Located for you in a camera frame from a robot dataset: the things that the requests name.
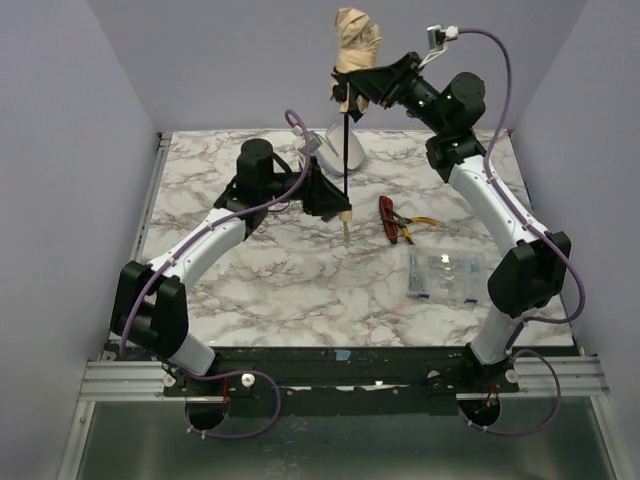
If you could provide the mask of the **purple umbrella case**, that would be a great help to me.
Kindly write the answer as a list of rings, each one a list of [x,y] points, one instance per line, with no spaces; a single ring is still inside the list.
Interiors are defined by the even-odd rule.
[[[335,122],[324,132],[309,132],[311,152],[320,166],[330,175],[341,176],[359,170],[366,161],[365,150],[355,133],[344,133],[342,121]]]

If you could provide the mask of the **beige umbrella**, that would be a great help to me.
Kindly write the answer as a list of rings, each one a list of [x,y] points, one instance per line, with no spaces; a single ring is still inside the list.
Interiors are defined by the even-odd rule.
[[[349,135],[350,119],[360,119],[367,111],[369,101],[352,85],[352,76],[372,69],[377,61],[382,41],[380,27],[364,11],[354,7],[341,7],[334,20],[338,52],[331,73],[330,99],[339,104],[342,116],[343,191],[349,197]]]

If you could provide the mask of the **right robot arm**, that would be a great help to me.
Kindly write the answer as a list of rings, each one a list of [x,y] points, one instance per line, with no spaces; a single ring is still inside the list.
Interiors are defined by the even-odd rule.
[[[399,104],[432,130],[426,143],[429,165],[471,205],[499,250],[501,261],[487,285],[491,307],[462,354],[462,375],[472,382],[505,364],[526,313],[559,293],[571,241],[531,216],[492,167],[488,149],[473,131],[485,112],[484,82],[462,72],[437,90],[421,69],[415,52],[383,67],[370,66],[363,54],[347,53],[334,66],[332,95],[353,120],[363,116],[366,102],[383,108]]]

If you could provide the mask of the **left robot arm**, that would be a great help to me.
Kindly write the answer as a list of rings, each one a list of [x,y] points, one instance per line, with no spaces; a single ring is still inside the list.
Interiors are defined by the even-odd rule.
[[[316,158],[295,172],[269,141],[245,141],[235,176],[198,227],[149,263],[130,261],[122,268],[111,332],[123,343],[205,375],[215,352],[189,331],[187,294],[220,257],[258,228],[272,205],[288,200],[323,219],[351,208],[348,196],[324,176]]]

